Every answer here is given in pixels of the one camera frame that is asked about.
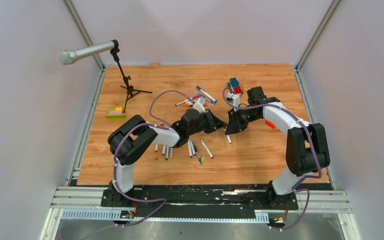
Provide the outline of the black capped white marker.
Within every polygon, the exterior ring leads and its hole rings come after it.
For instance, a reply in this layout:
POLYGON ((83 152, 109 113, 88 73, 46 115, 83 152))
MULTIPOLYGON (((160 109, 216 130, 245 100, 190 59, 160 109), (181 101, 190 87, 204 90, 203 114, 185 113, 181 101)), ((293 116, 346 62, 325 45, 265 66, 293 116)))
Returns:
POLYGON ((226 138, 227 138, 228 143, 229 143, 229 144, 232 144, 231 137, 230 137, 230 135, 228 135, 226 132, 227 132, 227 127, 224 128, 224 133, 225 133, 225 136, 226 136, 226 138))

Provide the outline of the brown capped white marker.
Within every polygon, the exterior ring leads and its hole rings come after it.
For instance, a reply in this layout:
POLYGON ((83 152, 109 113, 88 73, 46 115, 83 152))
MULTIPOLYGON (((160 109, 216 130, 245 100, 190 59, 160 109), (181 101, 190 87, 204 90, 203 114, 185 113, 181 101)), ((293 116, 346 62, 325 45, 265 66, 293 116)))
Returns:
POLYGON ((204 147, 204 149, 206 150, 208 156, 211 158, 211 159, 214 159, 214 155, 212 154, 212 152, 210 151, 210 149, 208 148, 207 144, 201 139, 200 140, 202 146, 204 147))

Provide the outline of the dark blue capped marker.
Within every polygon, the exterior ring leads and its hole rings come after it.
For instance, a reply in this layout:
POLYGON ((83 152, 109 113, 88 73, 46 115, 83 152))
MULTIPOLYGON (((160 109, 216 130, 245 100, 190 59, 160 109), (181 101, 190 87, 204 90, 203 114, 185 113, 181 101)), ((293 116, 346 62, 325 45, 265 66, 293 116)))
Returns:
POLYGON ((195 144, 194 144, 194 142, 190 139, 189 140, 189 142, 190 142, 190 147, 191 147, 191 151, 192 151, 192 154, 194 155, 194 156, 196 156, 196 147, 195 147, 195 144))

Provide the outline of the silver grey pen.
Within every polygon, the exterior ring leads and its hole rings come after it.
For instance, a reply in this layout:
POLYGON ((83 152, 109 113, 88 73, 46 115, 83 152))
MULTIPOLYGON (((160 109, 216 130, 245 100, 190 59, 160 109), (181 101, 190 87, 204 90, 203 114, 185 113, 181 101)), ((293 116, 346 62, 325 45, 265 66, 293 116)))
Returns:
POLYGON ((199 151, 197 149, 197 146, 193 140, 191 140, 191 144, 192 144, 193 150, 195 152, 195 156, 197 157, 199 163, 202 164, 203 163, 202 158, 201 158, 199 151))

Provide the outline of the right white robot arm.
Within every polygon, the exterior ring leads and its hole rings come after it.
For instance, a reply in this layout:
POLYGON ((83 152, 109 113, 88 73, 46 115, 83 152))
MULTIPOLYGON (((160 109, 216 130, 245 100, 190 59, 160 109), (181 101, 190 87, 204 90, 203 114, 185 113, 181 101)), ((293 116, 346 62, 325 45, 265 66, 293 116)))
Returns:
POLYGON ((248 104, 241 107, 234 101, 235 94, 223 93, 224 101, 232 108, 228 111, 226 135, 247 129, 249 123, 266 120, 286 136, 286 168, 271 181, 265 195, 266 204, 278 209, 286 201, 285 195, 295 191, 305 179, 319 179, 322 169, 330 164, 326 131, 320 123, 310 123, 288 110, 277 97, 268 97, 262 87, 247 91, 248 104))

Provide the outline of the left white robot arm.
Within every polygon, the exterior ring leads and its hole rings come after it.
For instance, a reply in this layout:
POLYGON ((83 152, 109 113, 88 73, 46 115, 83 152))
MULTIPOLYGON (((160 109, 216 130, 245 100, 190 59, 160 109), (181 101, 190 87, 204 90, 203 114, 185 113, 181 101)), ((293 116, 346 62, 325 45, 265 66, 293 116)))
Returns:
POLYGON ((153 124, 138 114, 134 115, 107 140, 114 162, 112 185, 116 189, 115 202, 122 207, 132 203, 135 163, 151 145, 179 148, 188 142, 191 135, 210 134, 226 126, 227 123, 209 109, 204 112, 189 109, 171 126, 153 124))

